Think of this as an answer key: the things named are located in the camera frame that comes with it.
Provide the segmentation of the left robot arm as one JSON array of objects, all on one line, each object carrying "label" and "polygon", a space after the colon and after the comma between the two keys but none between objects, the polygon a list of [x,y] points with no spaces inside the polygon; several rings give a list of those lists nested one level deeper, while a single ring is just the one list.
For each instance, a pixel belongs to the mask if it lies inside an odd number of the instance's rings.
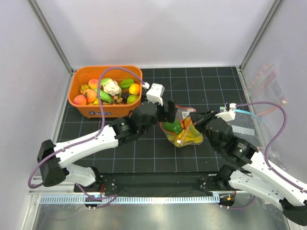
[{"label": "left robot arm", "polygon": [[168,109],[159,103],[145,101],[125,117],[91,134],[54,144],[46,140],[37,157],[42,185],[52,187],[62,182],[80,185],[85,191],[96,192],[103,179],[94,167],[82,167],[75,162],[96,152],[134,142],[158,122],[173,123],[177,108],[173,101]]}]

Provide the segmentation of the red zipper clear bag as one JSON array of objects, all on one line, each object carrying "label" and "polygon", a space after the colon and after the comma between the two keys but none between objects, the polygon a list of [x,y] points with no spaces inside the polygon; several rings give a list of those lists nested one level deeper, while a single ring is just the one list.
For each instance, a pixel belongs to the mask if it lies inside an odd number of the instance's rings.
[{"label": "red zipper clear bag", "polygon": [[173,123],[160,122],[160,128],[167,139],[177,148],[188,145],[200,145],[203,142],[203,134],[196,130],[190,118],[195,108],[176,105],[177,112]]}]

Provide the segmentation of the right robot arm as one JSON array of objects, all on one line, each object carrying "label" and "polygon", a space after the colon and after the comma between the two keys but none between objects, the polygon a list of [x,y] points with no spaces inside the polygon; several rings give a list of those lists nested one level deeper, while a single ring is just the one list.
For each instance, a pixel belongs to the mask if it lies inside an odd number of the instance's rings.
[{"label": "right robot arm", "polygon": [[235,113],[191,112],[189,116],[196,130],[229,163],[219,170],[213,185],[246,191],[273,204],[292,222],[306,226],[307,185],[276,169],[254,145],[235,136],[228,124]]}]

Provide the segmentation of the green bell pepper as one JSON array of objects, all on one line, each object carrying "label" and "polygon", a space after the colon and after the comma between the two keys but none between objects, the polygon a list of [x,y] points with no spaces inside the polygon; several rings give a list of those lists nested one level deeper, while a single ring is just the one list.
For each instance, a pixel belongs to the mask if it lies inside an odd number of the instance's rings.
[{"label": "green bell pepper", "polygon": [[176,135],[180,134],[183,131],[181,123],[177,119],[173,123],[163,122],[162,126],[165,131],[175,133]]}]

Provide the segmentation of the red apple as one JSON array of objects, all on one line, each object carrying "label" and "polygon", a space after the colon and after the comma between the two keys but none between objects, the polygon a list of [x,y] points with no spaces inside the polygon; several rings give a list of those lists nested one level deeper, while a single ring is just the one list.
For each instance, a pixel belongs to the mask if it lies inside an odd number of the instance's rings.
[{"label": "red apple", "polygon": [[180,123],[181,123],[182,129],[186,129],[189,126],[189,118],[186,117]]}]

